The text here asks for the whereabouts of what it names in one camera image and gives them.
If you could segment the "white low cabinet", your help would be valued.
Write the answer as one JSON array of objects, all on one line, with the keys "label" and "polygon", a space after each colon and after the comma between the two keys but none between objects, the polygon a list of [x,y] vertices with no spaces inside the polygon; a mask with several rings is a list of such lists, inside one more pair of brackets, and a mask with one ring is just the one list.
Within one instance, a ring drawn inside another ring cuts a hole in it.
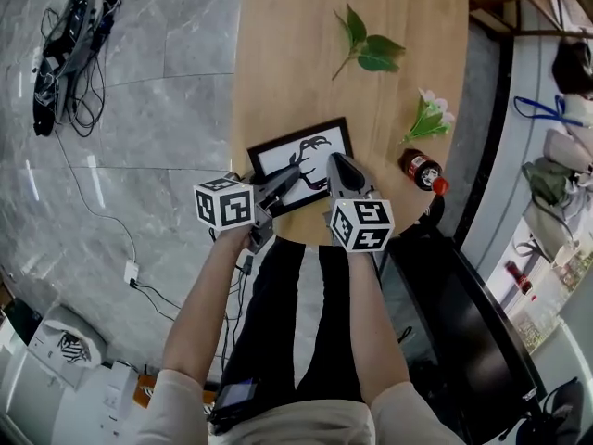
[{"label": "white low cabinet", "polygon": [[557,45],[547,36],[496,42],[470,26],[459,145],[469,146],[470,131],[476,129],[478,152],[492,167],[478,170],[472,180],[483,193],[461,250],[500,307],[519,318],[531,338],[540,338],[537,356],[581,355],[593,369],[593,266],[568,290],[547,262],[536,261],[533,297],[524,296],[504,268],[508,260],[528,263],[513,249],[528,237],[524,212],[531,191],[521,168],[542,156],[546,131],[557,125],[530,119],[531,109],[520,115],[513,99],[523,96],[554,107],[558,91],[551,64]]}]

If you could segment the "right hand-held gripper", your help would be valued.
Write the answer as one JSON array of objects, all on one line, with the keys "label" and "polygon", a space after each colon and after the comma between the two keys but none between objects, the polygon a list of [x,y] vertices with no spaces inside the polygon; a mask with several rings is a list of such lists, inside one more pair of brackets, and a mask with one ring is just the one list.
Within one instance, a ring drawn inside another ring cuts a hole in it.
[{"label": "right hand-held gripper", "polygon": [[353,158],[334,152],[326,180],[330,211],[324,217],[331,245],[346,252],[384,250],[395,222],[391,203],[375,189],[372,176]]}]

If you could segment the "white carton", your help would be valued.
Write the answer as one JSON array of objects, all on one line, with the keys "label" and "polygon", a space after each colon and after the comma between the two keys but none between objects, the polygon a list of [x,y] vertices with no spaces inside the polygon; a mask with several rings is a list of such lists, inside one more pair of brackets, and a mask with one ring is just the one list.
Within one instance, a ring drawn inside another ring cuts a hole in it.
[{"label": "white carton", "polygon": [[81,369],[70,387],[29,351],[15,353],[0,382],[0,429],[18,445],[131,445],[141,408],[127,363]]}]

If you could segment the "white cloth bag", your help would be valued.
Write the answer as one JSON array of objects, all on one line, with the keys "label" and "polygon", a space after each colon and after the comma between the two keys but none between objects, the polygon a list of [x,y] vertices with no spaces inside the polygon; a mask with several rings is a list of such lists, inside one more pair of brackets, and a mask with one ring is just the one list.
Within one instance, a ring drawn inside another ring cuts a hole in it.
[{"label": "white cloth bag", "polygon": [[555,102],[557,120],[565,132],[547,130],[544,157],[574,172],[593,175],[593,99],[557,95]]}]

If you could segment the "zebra striped cushion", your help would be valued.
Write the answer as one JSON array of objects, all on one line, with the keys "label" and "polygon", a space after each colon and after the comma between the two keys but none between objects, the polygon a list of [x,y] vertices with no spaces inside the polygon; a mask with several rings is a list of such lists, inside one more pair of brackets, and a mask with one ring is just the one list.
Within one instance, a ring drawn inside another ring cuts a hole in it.
[{"label": "zebra striped cushion", "polygon": [[85,363],[91,361],[91,355],[85,343],[73,334],[64,331],[57,343],[66,363]]}]

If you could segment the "olive green bag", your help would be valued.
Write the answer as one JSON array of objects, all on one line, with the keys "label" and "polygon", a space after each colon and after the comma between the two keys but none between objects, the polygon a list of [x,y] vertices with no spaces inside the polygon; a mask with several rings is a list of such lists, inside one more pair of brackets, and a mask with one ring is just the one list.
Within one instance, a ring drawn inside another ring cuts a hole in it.
[{"label": "olive green bag", "polygon": [[574,172],[554,161],[538,158],[526,162],[522,166],[522,174],[534,196],[542,198],[550,206],[556,206],[565,198],[566,182]]}]

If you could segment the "white artificial flower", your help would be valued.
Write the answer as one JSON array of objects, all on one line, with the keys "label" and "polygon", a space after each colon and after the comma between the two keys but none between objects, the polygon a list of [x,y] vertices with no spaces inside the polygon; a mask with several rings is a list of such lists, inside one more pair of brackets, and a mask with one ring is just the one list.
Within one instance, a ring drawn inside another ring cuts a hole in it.
[{"label": "white artificial flower", "polygon": [[455,121],[455,117],[448,110],[446,99],[437,97],[431,90],[418,89],[418,92],[420,98],[416,118],[401,140],[404,144],[416,139],[446,134]]}]

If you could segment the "person's left forearm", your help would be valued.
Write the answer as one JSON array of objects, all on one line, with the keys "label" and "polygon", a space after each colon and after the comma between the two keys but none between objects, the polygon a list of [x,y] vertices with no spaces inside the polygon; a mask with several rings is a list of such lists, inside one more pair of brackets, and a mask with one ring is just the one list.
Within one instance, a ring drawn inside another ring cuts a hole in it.
[{"label": "person's left forearm", "polygon": [[249,225],[223,231],[178,313],[163,352],[162,367],[203,386],[219,344],[235,264],[248,246]]}]

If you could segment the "black picture frame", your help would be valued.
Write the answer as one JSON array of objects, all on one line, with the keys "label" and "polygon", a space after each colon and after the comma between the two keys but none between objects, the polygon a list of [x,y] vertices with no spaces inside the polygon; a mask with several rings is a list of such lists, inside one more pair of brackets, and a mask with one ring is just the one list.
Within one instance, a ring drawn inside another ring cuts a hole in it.
[{"label": "black picture frame", "polygon": [[333,119],[253,146],[247,151],[256,174],[266,176],[296,165],[300,178],[271,209],[273,217],[305,207],[329,196],[327,162],[334,153],[353,154],[344,117]]}]

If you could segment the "dark handbag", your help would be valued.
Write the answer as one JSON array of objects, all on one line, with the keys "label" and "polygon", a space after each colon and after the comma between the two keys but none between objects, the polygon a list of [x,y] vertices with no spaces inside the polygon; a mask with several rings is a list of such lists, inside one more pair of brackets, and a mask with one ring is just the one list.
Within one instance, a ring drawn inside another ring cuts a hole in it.
[{"label": "dark handbag", "polygon": [[593,95],[593,54],[587,42],[561,39],[552,75],[562,94]]}]

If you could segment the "person's black trousers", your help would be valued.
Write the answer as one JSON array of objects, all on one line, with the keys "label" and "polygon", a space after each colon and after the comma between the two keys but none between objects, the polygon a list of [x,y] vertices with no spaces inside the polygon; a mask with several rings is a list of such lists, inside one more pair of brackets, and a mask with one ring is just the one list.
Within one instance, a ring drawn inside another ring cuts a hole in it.
[{"label": "person's black trousers", "polygon": [[361,401],[350,340],[349,269],[340,247],[321,246],[323,304],[309,369],[295,380],[297,283],[305,247],[277,238],[253,286],[246,321],[222,375],[224,386],[252,380],[252,413],[293,402]]}]

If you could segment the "wooden coffee table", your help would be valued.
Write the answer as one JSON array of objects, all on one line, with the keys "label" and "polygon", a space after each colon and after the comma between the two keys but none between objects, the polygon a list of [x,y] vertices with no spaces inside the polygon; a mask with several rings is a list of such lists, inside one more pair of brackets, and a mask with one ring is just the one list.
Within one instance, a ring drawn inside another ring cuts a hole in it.
[{"label": "wooden coffee table", "polygon": [[[412,226],[433,201],[398,167],[403,137],[424,91],[461,101],[469,0],[242,0],[233,78],[233,169],[247,151],[282,135],[345,118],[355,160],[391,202],[395,229]],[[347,59],[340,21],[348,9],[367,31],[405,49],[395,73]]]}]

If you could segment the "grey round seat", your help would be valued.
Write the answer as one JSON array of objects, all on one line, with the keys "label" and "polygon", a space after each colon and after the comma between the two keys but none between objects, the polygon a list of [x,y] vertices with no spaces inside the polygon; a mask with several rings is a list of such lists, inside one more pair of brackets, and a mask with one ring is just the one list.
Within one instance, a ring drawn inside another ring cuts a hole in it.
[{"label": "grey round seat", "polygon": [[[91,361],[66,363],[57,346],[64,331],[85,343]],[[66,306],[56,305],[47,312],[37,327],[28,350],[61,384],[77,389],[84,373],[103,363],[107,354],[107,343],[79,314]]]}]

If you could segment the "person's beige shirt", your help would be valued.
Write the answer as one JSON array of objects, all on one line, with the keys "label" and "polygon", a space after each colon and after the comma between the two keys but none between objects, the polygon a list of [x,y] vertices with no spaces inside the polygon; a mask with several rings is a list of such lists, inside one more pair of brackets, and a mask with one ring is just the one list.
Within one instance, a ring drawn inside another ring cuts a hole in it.
[{"label": "person's beige shirt", "polygon": [[[208,445],[203,388],[172,370],[158,374],[133,445]],[[221,445],[464,445],[410,382],[381,393],[370,407],[310,400],[273,408],[217,437]]]}]

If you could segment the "person's right forearm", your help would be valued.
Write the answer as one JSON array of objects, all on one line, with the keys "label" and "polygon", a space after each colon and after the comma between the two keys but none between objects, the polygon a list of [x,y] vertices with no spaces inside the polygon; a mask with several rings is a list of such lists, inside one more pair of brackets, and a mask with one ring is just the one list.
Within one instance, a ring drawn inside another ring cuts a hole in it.
[{"label": "person's right forearm", "polygon": [[350,340],[367,404],[389,388],[410,380],[409,369],[367,253],[347,255],[350,283]]}]

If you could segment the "green leaf sprig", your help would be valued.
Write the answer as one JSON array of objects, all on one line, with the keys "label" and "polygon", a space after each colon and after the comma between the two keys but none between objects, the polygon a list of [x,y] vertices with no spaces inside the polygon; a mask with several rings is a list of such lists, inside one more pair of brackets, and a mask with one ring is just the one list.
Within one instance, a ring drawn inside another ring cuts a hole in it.
[{"label": "green leaf sprig", "polygon": [[333,81],[347,63],[354,60],[368,72],[398,72],[398,60],[406,51],[404,46],[383,35],[369,34],[365,23],[350,5],[347,5],[347,14],[344,18],[336,11],[334,15],[346,34],[348,53],[334,73]]}]

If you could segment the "small red bottle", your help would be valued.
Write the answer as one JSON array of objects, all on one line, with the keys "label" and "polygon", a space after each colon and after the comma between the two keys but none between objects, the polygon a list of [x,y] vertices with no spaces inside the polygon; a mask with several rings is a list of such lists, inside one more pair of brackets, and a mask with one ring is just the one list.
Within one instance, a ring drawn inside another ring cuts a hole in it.
[{"label": "small red bottle", "polygon": [[533,288],[533,285],[528,277],[514,261],[507,261],[505,263],[505,269],[513,278],[517,288],[522,292],[523,295],[527,296]]}]

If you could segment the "dark soda bottle red cap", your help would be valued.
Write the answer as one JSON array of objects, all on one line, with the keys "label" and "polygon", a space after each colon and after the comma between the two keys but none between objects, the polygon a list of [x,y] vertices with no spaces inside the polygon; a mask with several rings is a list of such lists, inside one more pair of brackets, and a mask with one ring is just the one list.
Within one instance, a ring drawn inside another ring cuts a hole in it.
[{"label": "dark soda bottle red cap", "polygon": [[443,176],[441,166],[416,148],[406,148],[399,158],[400,169],[415,185],[426,192],[444,196],[449,182]]}]

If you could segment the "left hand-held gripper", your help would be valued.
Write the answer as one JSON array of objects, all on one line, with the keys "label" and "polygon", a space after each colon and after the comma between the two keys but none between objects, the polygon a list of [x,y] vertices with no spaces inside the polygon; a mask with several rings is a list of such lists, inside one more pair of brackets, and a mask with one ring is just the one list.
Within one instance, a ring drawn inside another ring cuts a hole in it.
[{"label": "left hand-held gripper", "polygon": [[234,172],[194,186],[197,219],[217,232],[247,226],[251,253],[257,254],[272,237],[271,205],[288,193],[301,170],[288,166],[247,182]]}]

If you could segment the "dark hanging bag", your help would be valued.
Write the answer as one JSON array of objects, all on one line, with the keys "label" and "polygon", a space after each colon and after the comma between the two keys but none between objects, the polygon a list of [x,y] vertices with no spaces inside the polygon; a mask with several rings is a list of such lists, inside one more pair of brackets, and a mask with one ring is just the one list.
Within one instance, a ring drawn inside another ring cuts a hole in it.
[{"label": "dark hanging bag", "polygon": [[546,419],[544,445],[576,445],[584,402],[584,387],[577,377],[549,393],[542,407]]}]

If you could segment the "black waist-worn device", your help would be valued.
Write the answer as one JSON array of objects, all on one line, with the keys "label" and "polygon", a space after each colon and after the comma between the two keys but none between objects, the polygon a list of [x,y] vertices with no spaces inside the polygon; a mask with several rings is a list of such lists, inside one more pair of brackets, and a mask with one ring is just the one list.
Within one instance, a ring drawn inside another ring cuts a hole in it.
[{"label": "black waist-worn device", "polygon": [[243,414],[254,398],[257,385],[253,379],[248,379],[224,386],[214,401],[208,420],[219,423]]}]

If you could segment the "orange box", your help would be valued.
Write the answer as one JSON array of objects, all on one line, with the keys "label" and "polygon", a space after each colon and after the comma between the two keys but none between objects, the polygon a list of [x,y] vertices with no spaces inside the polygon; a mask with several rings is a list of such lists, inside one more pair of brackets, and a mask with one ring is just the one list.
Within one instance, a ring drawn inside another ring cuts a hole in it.
[{"label": "orange box", "polygon": [[140,374],[132,396],[133,402],[146,409],[153,396],[156,383],[155,376]]}]

